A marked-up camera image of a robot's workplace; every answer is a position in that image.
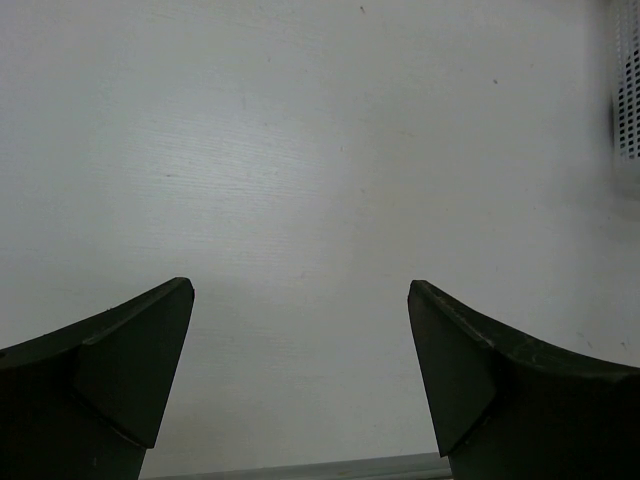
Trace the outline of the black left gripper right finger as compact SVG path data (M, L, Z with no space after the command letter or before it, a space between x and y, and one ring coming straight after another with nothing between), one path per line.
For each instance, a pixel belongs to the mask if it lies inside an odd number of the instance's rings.
M439 454L456 479L635 479L639 371L483 315L424 280L408 311Z

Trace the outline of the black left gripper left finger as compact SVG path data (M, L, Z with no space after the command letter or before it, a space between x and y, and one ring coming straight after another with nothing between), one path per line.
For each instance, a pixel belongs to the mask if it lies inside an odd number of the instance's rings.
M195 290L171 279L1 352L4 479L136 479L154 448Z

